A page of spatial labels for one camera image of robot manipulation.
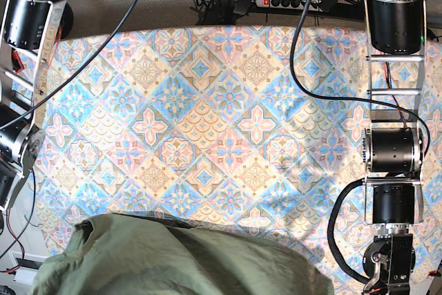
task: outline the green cloth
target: green cloth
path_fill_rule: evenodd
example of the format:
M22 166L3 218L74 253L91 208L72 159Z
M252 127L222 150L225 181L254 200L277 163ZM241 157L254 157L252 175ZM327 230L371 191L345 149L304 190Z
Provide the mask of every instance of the green cloth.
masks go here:
M332 282L276 242L168 227L116 214L75 227L48 258L31 294L333 294Z

